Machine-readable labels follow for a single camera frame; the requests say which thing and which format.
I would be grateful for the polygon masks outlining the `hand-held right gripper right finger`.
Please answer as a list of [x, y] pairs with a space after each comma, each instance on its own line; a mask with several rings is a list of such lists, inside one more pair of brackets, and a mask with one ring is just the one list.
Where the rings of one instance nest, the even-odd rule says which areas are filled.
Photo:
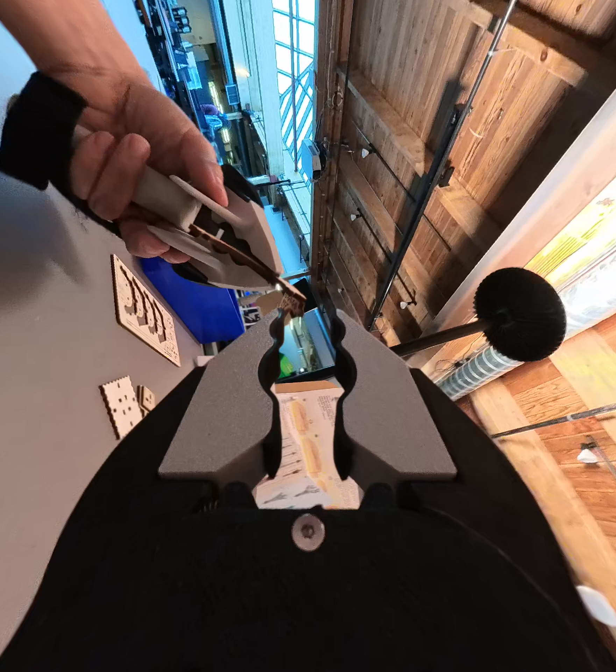
[[455, 464], [410, 368], [342, 310], [333, 316], [333, 457], [356, 483], [451, 481]]

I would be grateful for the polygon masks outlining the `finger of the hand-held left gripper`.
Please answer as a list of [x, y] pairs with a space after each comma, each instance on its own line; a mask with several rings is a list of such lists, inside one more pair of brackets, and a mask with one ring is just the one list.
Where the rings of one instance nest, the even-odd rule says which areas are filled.
[[200, 209], [188, 218], [187, 224], [199, 226], [283, 274], [278, 248], [257, 188], [243, 175], [223, 175], [223, 183], [228, 196], [227, 209], [236, 217], [236, 223], [212, 211], [203, 202], [203, 192], [199, 191], [196, 199]]
[[159, 240], [191, 258], [190, 264], [214, 286], [234, 290], [267, 290], [274, 286], [245, 265], [234, 262], [228, 253], [211, 249], [210, 243], [174, 227], [149, 226]]

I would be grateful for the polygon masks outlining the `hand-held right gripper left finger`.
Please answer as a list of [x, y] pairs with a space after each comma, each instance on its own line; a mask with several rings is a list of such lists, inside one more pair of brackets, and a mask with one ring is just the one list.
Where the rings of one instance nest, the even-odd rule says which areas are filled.
[[253, 489], [277, 475], [282, 428], [274, 385], [285, 316], [271, 311], [206, 365], [159, 467], [162, 478]]

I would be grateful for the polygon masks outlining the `wooden arch frame assembly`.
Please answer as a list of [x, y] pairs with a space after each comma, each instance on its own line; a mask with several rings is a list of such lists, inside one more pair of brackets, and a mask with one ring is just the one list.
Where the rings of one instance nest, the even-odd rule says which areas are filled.
[[218, 253], [226, 253], [236, 261], [236, 263], [250, 268], [269, 284], [279, 286], [282, 292], [282, 299], [279, 307], [284, 310], [285, 313], [291, 314], [293, 317], [304, 315], [306, 297], [291, 283], [285, 280], [280, 273], [267, 266], [252, 254], [241, 251], [230, 243], [212, 235], [210, 232], [207, 232], [195, 224], [191, 224], [188, 231], [192, 236], [201, 237], [208, 241], [212, 248]]

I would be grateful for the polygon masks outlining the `grey desk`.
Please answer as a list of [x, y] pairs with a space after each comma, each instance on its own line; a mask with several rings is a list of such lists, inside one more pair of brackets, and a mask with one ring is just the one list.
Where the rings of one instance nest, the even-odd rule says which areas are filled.
[[[33, 63], [0, 23], [0, 135]], [[0, 173], [0, 653], [85, 487], [117, 445], [99, 386], [130, 376], [162, 399], [200, 344], [176, 320], [180, 367], [116, 320], [116, 236], [50, 188]]]

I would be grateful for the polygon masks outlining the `person's left hand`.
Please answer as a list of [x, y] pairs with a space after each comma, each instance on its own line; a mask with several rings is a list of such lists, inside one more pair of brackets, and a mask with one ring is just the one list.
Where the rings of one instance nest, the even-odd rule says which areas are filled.
[[150, 165], [177, 175], [227, 206], [222, 170], [210, 142], [169, 97], [143, 75], [110, 69], [44, 69], [87, 104], [79, 125], [90, 131], [76, 147], [69, 167], [75, 197], [104, 221], [116, 224], [128, 251], [136, 257], [161, 257], [170, 264], [190, 260], [158, 239], [149, 226], [167, 224], [132, 202]]

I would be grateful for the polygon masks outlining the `plain blue plastic bin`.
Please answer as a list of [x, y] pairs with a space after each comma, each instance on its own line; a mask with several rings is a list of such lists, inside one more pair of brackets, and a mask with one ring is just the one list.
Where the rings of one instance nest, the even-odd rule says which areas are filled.
[[148, 280], [200, 343], [235, 340], [245, 328], [235, 291], [205, 282], [192, 264], [140, 260]]

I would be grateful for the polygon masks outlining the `wooden sheet with arch cutouts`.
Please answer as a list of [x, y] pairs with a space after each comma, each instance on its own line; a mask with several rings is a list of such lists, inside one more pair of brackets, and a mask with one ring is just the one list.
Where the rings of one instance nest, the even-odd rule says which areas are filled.
[[169, 362], [180, 367], [181, 359], [172, 315], [114, 254], [111, 255], [111, 269], [118, 324]]

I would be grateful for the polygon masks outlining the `folded paper instruction sheet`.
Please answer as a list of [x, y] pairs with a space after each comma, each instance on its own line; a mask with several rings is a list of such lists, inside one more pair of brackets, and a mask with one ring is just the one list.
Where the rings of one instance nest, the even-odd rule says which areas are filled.
[[362, 492], [341, 479], [333, 458], [337, 401], [343, 389], [333, 382], [278, 383], [282, 458], [273, 478], [254, 489], [261, 509], [357, 509]]

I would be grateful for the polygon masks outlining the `computer monitor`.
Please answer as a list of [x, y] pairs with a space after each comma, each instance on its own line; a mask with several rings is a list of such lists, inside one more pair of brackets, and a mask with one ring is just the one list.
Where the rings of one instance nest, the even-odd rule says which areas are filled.
[[313, 308], [284, 327], [279, 349], [280, 380], [315, 374], [334, 366], [335, 349], [322, 311]]

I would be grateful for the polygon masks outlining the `tall lattice window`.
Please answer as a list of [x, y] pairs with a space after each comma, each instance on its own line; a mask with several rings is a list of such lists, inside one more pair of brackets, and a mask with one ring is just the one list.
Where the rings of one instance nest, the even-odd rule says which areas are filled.
[[303, 159], [303, 146], [314, 138], [317, 2], [272, 1], [271, 6], [280, 134], [295, 172], [308, 181], [310, 161]]

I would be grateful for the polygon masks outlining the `white wall device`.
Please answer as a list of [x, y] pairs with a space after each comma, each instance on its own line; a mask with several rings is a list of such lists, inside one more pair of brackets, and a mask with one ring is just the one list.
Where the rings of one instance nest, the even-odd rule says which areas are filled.
[[300, 148], [300, 170], [310, 181], [318, 180], [323, 172], [324, 161], [320, 147], [314, 140], [305, 138]]

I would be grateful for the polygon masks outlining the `silver air duct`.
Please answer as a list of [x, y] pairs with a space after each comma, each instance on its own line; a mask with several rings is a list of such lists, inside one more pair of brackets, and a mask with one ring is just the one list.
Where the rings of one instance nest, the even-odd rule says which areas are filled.
[[470, 356], [465, 364], [458, 365], [436, 384], [451, 400], [457, 400], [496, 380], [522, 363], [522, 361], [505, 356], [492, 346], [487, 346]]

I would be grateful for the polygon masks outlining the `black ceiling track rail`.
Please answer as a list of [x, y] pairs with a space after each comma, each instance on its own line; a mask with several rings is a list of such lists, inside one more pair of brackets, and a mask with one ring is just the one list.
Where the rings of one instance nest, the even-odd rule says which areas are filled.
[[398, 271], [401, 268], [404, 257], [411, 246], [411, 242], [414, 238], [415, 232], [417, 231], [419, 223], [421, 222], [421, 218], [425, 214], [426, 208], [430, 203], [430, 198], [438, 185], [439, 179], [444, 175], [449, 155], [455, 145], [463, 123], [471, 111], [472, 103], [476, 93], [480, 88], [480, 84], [484, 79], [485, 73], [487, 72], [492, 58], [497, 52], [497, 46], [509, 22], [511, 14], [514, 11], [516, 3], [516, 1], [508, 2], [505, 13], [497, 23], [497, 29], [494, 33], [492, 42], [490, 43], [487, 54], [484, 57], [482, 65], [469, 91], [466, 101], [460, 109], [454, 108], [452, 117], [447, 123], [446, 130], [440, 140], [437, 153], [432, 160], [430, 169], [426, 176], [421, 180], [419, 195], [416, 198], [415, 206], [411, 215], [411, 223], [405, 228], [401, 237], [401, 241], [392, 254], [386, 277], [380, 286], [376, 296], [376, 301], [371, 311], [371, 317], [369, 318], [366, 325], [366, 329], [368, 331], [373, 329], [375, 320], [382, 312], [384, 301], [389, 295], [393, 281], [398, 275]]

